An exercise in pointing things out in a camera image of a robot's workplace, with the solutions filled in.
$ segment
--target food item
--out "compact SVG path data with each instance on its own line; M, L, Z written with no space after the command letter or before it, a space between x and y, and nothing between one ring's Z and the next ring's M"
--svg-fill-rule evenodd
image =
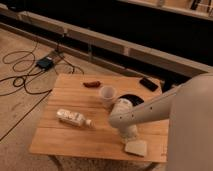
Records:
M84 82L83 85L87 88L99 87L101 85L100 81L93 81L93 82Z

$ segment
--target white sponge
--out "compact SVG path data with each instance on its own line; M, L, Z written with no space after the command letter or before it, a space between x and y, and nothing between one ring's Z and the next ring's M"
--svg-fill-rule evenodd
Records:
M145 157L147 155L147 142L142 140L129 141L126 143L125 152Z

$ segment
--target gray floor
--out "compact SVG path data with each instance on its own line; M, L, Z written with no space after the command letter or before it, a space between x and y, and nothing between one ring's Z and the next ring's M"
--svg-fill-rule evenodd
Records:
M0 29L0 79L17 75L12 71L12 65L2 63L2 57L9 52L16 50L32 50L35 42ZM51 48L39 44L35 54L41 58L48 54ZM70 55L66 55L71 63L80 66L86 74L118 75L112 71L99 66L82 61ZM69 68L59 65L58 72L67 73ZM28 88L32 92L51 89L57 75L54 70L50 70L32 82ZM11 92L14 88L12 81L0 83L0 94ZM27 95L23 90L13 95L0 97L0 137L2 137L32 106L42 98L43 95ZM43 111L47 99L36 107L3 141L0 142L0 170L2 171L55 171L57 168L47 156L33 155L28 152L32 137L35 133L36 125ZM59 157L65 170L70 171L108 171L108 170L142 170L145 163L68 158ZM163 171L164 165L160 165L155 171Z

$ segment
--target wooden table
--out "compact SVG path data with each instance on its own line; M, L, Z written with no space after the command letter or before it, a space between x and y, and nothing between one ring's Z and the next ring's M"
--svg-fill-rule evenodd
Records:
M83 82L101 81L117 89L117 97L136 94L145 101L161 94L151 92L139 84L140 78L61 74L49 97L30 146L34 154L62 155L114 160L166 162L168 120L138 125L140 138L148 143L148 155L138 157L124 152L124 144L116 129L108 123L109 112L102 107L98 91L86 88ZM94 128L78 128L60 122L56 111L60 108L83 113Z

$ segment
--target white cup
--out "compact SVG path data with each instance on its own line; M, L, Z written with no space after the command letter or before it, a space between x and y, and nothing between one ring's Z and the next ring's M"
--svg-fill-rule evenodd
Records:
M116 89L112 86L103 86L99 90L99 96L102 102L102 105L105 108L111 108L115 102Z

